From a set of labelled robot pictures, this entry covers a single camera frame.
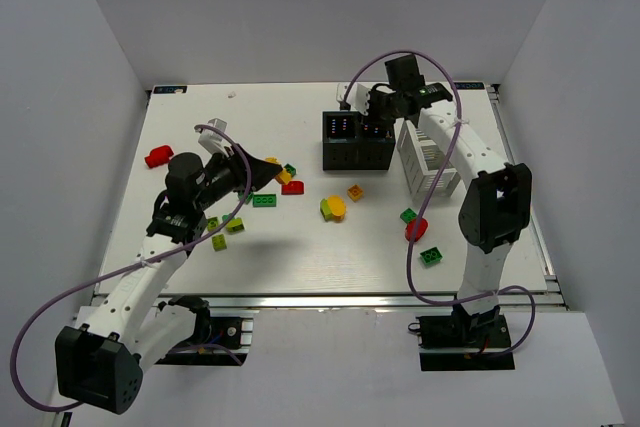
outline white backdrop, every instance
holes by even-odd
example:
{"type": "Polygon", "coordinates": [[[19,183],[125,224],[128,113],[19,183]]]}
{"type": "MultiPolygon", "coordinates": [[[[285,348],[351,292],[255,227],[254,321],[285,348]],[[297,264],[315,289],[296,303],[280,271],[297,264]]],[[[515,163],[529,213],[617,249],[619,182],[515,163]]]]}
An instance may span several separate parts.
{"type": "MultiPolygon", "coordinates": [[[[13,338],[46,300],[97,275],[145,97],[95,0],[0,0],[0,91],[0,425],[32,426],[39,413],[9,380],[13,338]]],[[[41,402],[55,336],[80,300],[25,339],[19,371],[41,402]]]]}
{"type": "Polygon", "coordinates": [[[502,86],[503,119],[568,304],[640,425],[640,0],[548,0],[502,86]]]}
{"type": "Polygon", "coordinates": [[[97,1],[149,88],[340,81],[403,47],[432,54],[458,79],[500,82],[545,0],[97,1]]]}

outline purple cable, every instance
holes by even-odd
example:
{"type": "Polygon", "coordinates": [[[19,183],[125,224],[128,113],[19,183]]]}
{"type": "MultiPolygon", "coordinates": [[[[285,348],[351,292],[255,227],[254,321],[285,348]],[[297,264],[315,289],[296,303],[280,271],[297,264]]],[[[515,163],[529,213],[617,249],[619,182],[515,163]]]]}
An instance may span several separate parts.
{"type": "MultiPolygon", "coordinates": [[[[212,232],[208,232],[207,234],[203,235],[199,239],[196,239],[193,242],[189,242],[188,244],[181,245],[179,247],[176,247],[175,249],[171,249],[166,252],[162,252],[158,255],[154,255],[153,257],[149,257],[148,259],[145,259],[147,263],[159,262],[163,259],[166,259],[167,257],[171,257],[172,255],[177,254],[178,252],[183,252],[185,250],[191,249],[196,245],[198,245],[199,243],[204,242],[205,240],[209,239],[211,236],[218,233],[220,230],[222,230],[223,227],[225,227],[229,222],[231,222],[231,220],[233,220],[233,218],[236,216],[238,211],[244,205],[244,201],[246,200],[247,196],[251,192],[251,166],[249,165],[249,160],[247,159],[247,156],[244,155],[244,152],[242,151],[242,149],[240,149],[238,144],[236,144],[233,140],[231,140],[231,138],[227,134],[210,125],[198,124],[195,126],[195,128],[196,130],[205,129],[205,130],[211,130],[212,132],[215,132],[216,134],[221,136],[223,139],[225,139],[227,142],[229,142],[229,144],[231,144],[231,148],[240,156],[240,158],[242,159],[242,162],[244,163],[245,168],[247,169],[247,183],[244,188],[244,195],[242,196],[242,199],[240,199],[240,201],[238,202],[238,205],[236,206],[236,208],[233,209],[233,211],[229,214],[229,217],[227,217],[227,219],[223,221],[212,232]]],[[[38,310],[36,310],[33,313],[33,315],[29,317],[29,319],[27,319],[27,321],[24,323],[24,325],[18,332],[18,335],[16,336],[16,340],[13,342],[13,347],[11,348],[11,357],[9,361],[11,381],[13,382],[13,386],[18,392],[18,395],[22,397],[22,400],[24,400],[27,404],[29,404],[31,407],[35,409],[41,410],[43,412],[54,412],[54,413],[64,412],[66,410],[73,409],[75,407],[78,407],[79,405],[82,405],[82,402],[74,402],[69,405],[54,407],[51,405],[46,405],[38,402],[27,393],[27,391],[24,389],[24,386],[22,385],[22,382],[20,381],[20,376],[18,375],[18,351],[20,350],[20,345],[22,344],[22,340],[24,339],[24,336],[26,335],[29,328],[31,328],[33,323],[38,319],[38,317],[40,317],[46,310],[48,310],[51,306],[60,302],[62,299],[69,297],[70,295],[75,294],[76,292],[80,292],[81,290],[84,290],[87,287],[91,287],[92,285],[95,285],[98,282],[103,282],[105,280],[112,279],[113,277],[117,277],[119,275],[126,274],[128,272],[133,272],[134,270],[137,270],[141,267],[142,267],[141,262],[135,262],[131,265],[128,265],[127,267],[123,267],[114,272],[111,272],[110,274],[101,275],[100,277],[96,277],[93,280],[87,280],[86,282],[83,282],[65,292],[62,292],[61,294],[56,295],[53,299],[51,299],[50,301],[45,303],[42,307],[40,307],[38,310]]]]}
{"type": "MultiPolygon", "coordinates": [[[[391,55],[398,55],[398,54],[413,54],[413,55],[416,55],[418,57],[421,57],[421,58],[425,59],[426,61],[428,61],[429,63],[431,63],[434,67],[436,67],[442,73],[442,75],[444,75],[445,79],[447,80],[447,82],[449,82],[449,85],[451,86],[451,90],[453,90],[453,96],[454,96],[455,101],[456,101],[456,117],[458,118],[458,120],[461,120],[462,119],[462,102],[460,101],[460,94],[458,92],[458,88],[456,87],[455,82],[453,81],[453,79],[451,78],[449,73],[435,59],[431,58],[427,54],[423,54],[422,52],[418,52],[418,51],[411,50],[411,49],[392,50],[391,52],[387,52],[386,54],[379,55],[375,59],[373,59],[370,62],[368,62],[367,64],[365,64],[356,73],[356,75],[353,76],[353,79],[351,79],[351,82],[349,83],[349,86],[347,87],[347,90],[344,93],[343,100],[344,101],[347,100],[347,97],[349,96],[349,93],[351,92],[351,89],[353,88],[353,86],[355,85],[356,81],[358,80],[358,78],[360,78],[360,76],[364,73],[365,70],[367,70],[373,64],[375,64],[376,62],[378,62],[378,61],[380,61],[380,60],[382,60],[382,59],[384,59],[386,57],[389,57],[391,55]]],[[[457,122],[456,125],[455,125],[455,128],[454,128],[454,131],[453,131],[453,136],[451,137],[451,143],[449,144],[449,148],[447,149],[447,153],[445,154],[444,159],[442,161],[442,165],[438,169],[438,172],[436,173],[436,175],[435,175],[435,177],[433,179],[433,182],[429,186],[429,190],[427,191],[427,195],[424,198],[424,202],[422,202],[422,205],[420,206],[420,210],[418,211],[418,215],[417,215],[418,219],[422,219],[422,217],[424,215],[424,212],[425,212],[425,210],[427,210],[427,206],[429,205],[429,202],[431,201],[431,197],[433,197],[433,193],[435,192],[436,186],[438,185],[438,182],[440,181],[440,177],[442,177],[442,173],[444,172],[444,169],[449,164],[449,161],[450,161],[451,156],[453,155],[453,151],[455,149],[456,142],[458,141],[458,137],[460,137],[460,130],[461,129],[462,129],[462,125],[460,124],[460,122],[457,122]]],[[[420,222],[416,222],[415,223],[415,225],[413,227],[413,231],[411,232],[411,238],[409,240],[409,247],[407,248],[407,283],[409,284],[409,289],[411,290],[413,295],[415,295],[415,297],[418,300],[424,302],[425,304],[434,305],[434,306],[440,306],[440,307],[453,307],[454,305],[459,305],[459,304],[464,304],[466,302],[472,302],[474,300],[484,299],[485,297],[490,297],[492,295],[504,294],[504,293],[510,292],[512,290],[519,290],[521,292],[524,292],[527,295],[527,297],[529,297],[529,302],[531,303],[531,319],[529,320],[529,325],[527,326],[527,329],[525,330],[525,332],[522,335],[522,337],[515,344],[513,344],[511,347],[509,347],[508,349],[505,349],[502,352],[498,352],[496,354],[487,354],[487,355],[499,356],[499,355],[508,354],[510,352],[513,352],[520,345],[522,345],[522,343],[527,339],[527,337],[529,337],[529,334],[531,333],[531,329],[533,329],[533,324],[534,324],[535,318],[536,318],[536,302],[535,302],[535,299],[533,298],[533,295],[531,295],[531,292],[529,292],[529,290],[527,290],[526,288],[524,288],[524,287],[522,287],[520,285],[509,285],[508,287],[504,287],[504,288],[498,290],[498,292],[496,292],[496,293],[494,293],[494,292],[485,292],[485,293],[482,293],[482,294],[476,294],[476,295],[472,295],[470,297],[465,297],[465,298],[462,298],[462,299],[455,299],[455,300],[432,300],[432,299],[426,298],[424,295],[422,295],[420,292],[418,292],[418,290],[416,289],[416,287],[415,287],[415,285],[413,283],[413,275],[411,273],[411,262],[412,262],[412,258],[413,258],[413,246],[415,244],[416,234],[418,233],[419,225],[420,225],[420,222]]]]}
{"type": "Polygon", "coordinates": [[[238,364],[238,365],[243,365],[244,362],[242,362],[238,356],[236,354],[233,353],[233,351],[227,347],[225,347],[224,345],[220,345],[220,344],[200,344],[200,345],[186,345],[184,347],[175,347],[173,349],[171,349],[169,351],[169,353],[178,353],[178,352],[183,352],[185,350],[198,350],[198,349],[220,349],[220,350],[224,350],[229,357],[231,357],[233,359],[233,361],[238,364]]]}

